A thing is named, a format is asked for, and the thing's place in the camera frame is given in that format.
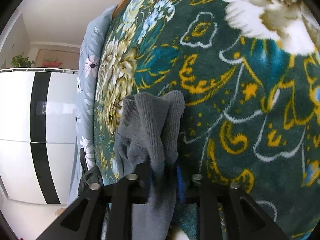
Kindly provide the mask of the dark green-black garment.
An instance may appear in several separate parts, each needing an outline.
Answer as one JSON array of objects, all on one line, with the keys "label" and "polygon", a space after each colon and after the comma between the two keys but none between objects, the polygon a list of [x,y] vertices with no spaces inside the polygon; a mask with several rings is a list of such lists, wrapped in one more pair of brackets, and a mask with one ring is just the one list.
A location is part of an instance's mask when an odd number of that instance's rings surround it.
[{"label": "dark green-black garment", "polygon": [[103,186],[103,179],[99,167],[93,166],[90,170],[87,168],[86,155],[84,148],[80,149],[80,164],[81,164],[81,178],[78,187],[78,196],[89,189],[93,183],[98,183]]}]

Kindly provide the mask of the light blue floral quilt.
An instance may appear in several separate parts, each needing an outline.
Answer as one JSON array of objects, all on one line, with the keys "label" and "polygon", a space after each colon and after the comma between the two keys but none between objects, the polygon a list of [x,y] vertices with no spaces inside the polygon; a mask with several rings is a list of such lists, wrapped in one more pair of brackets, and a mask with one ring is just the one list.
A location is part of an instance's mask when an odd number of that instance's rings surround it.
[{"label": "light blue floral quilt", "polygon": [[84,174],[80,164],[80,150],[84,149],[85,168],[96,165],[94,150],[94,102],[102,49],[116,6],[107,8],[89,22],[80,47],[79,70],[76,79],[75,127],[76,142],[67,205],[78,198],[80,178]]}]

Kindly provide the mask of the white black-striped wardrobe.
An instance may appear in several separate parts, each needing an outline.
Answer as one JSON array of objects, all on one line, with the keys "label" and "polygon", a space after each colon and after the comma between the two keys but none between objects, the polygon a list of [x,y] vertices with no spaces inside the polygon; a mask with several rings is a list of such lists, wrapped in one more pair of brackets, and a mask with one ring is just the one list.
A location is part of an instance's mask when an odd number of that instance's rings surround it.
[{"label": "white black-striped wardrobe", "polygon": [[67,203],[76,94],[75,74],[1,73],[1,179],[10,199]]}]

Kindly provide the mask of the teal floral plush blanket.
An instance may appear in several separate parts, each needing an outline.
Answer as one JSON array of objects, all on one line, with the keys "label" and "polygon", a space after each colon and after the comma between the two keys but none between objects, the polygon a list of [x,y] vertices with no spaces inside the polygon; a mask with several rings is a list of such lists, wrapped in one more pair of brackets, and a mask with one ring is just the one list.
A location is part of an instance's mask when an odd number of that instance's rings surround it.
[{"label": "teal floral plush blanket", "polygon": [[94,106],[105,184],[124,98],[182,92],[190,173],[233,181],[289,239],[319,222],[319,24],[303,0],[127,0],[107,32]]}]

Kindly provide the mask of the green potted plant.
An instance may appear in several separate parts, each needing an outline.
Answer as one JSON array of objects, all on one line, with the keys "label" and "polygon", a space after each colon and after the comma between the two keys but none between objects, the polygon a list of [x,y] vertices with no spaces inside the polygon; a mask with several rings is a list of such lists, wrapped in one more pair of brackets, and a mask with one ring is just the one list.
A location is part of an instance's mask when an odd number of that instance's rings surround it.
[{"label": "green potted plant", "polygon": [[33,64],[35,64],[34,61],[30,61],[29,57],[24,57],[23,53],[17,56],[14,56],[11,59],[11,65],[14,68],[30,68]]}]

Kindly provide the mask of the grey sweatshirt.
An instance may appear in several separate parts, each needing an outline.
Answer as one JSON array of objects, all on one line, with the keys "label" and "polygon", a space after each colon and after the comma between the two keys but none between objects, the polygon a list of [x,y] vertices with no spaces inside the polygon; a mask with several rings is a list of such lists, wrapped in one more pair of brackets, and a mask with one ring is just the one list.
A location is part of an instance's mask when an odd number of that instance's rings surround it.
[{"label": "grey sweatshirt", "polygon": [[134,205],[133,239],[166,239],[176,203],[177,140],[184,97],[178,90],[162,97],[147,92],[126,96],[115,133],[120,177],[150,160],[151,185],[145,205]]}]

